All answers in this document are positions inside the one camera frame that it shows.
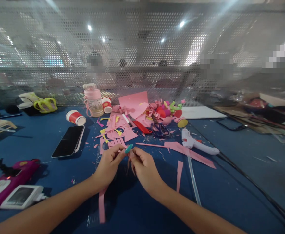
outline black phone screen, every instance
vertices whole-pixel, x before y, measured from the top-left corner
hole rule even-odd
[[[52,158],[72,155],[77,147],[83,129],[84,126],[69,127],[55,149]]]

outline perforated metal panel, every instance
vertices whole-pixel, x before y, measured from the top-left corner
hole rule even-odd
[[[90,82],[115,104],[142,90],[187,106],[243,88],[271,93],[273,70],[262,68],[280,45],[285,5],[1,0],[0,100],[33,91],[82,105]],[[101,62],[88,64],[89,55]]]

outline pink foam ball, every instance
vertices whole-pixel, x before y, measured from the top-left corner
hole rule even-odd
[[[171,122],[172,122],[172,117],[166,117],[162,123],[164,125],[169,125]]]

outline hot glue gun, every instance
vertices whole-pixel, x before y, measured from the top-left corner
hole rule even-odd
[[[195,139],[192,138],[192,136],[190,135],[190,132],[184,128],[181,131],[181,139],[182,139],[182,145],[188,149],[192,149],[192,147],[194,146],[195,148],[208,153],[210,155],[217,155],[219,154],[219,150],[217,148],[212,148],[209,146],[206,146],[198,141],[196,141]]]

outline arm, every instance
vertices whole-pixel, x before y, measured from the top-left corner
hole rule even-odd
[[[167,186],[161,179],[150,154],[137,147],[133,149],[133,152],[130,154],[130,159],[144,189],[154,199],[176,214],[193,232],[196,234],[245,233]]]
[[[84,201],[112,182],[124,157],[120,144],[106,150],[90,178],[0,223],[0,233],[50,233]]]

